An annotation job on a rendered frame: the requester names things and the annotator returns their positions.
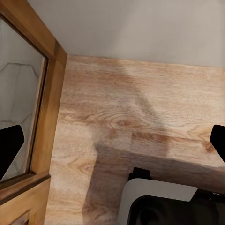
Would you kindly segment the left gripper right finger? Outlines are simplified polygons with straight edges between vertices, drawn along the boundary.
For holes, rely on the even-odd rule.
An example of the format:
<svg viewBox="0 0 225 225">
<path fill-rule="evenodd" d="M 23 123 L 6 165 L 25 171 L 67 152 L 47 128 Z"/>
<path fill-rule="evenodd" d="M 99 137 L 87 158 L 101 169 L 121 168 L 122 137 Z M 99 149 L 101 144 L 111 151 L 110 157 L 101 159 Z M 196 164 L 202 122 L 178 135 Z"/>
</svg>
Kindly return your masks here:
<svg viewBox="0 0 225 225">
<path fill-rule="evenodd" d="M 210 142 L 221 156 L 223 161 L 225 162 L 225 127 L 221 125 L 214 125 L 211 136 Z"/>
</svg>

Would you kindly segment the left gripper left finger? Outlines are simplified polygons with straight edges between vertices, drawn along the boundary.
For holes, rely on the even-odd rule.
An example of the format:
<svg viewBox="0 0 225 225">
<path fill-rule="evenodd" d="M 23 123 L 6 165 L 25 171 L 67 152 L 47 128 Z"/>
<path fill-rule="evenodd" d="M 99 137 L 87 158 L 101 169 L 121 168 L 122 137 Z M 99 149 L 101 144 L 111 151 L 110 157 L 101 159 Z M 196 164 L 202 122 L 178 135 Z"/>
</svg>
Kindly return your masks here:
<svg viewBox="0 0 225 225">
<path fill-rule="evenodd" d="M 0 181 L 24 143 L 21 125 L 0 130 Z"/>
</svg>

